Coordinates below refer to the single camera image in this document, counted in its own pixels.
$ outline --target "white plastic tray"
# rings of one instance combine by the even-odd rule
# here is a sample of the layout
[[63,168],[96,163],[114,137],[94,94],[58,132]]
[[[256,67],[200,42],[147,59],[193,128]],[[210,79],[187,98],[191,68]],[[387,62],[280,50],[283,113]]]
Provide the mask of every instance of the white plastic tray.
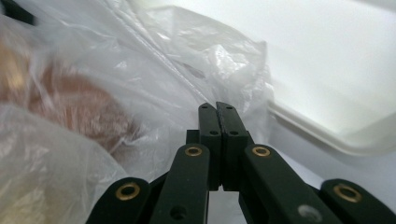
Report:
[[396,149],[396,1],[152,0],[268,43],[271,108],[354,155]]

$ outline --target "white tray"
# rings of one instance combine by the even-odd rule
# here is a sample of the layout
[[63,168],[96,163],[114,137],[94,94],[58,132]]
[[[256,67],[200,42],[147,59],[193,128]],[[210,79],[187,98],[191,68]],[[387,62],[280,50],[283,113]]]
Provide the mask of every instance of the white tray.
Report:
[[321,141],[354,155],[396,149],[396,1],[147,4],[191,9],[265,40],[271,108]]

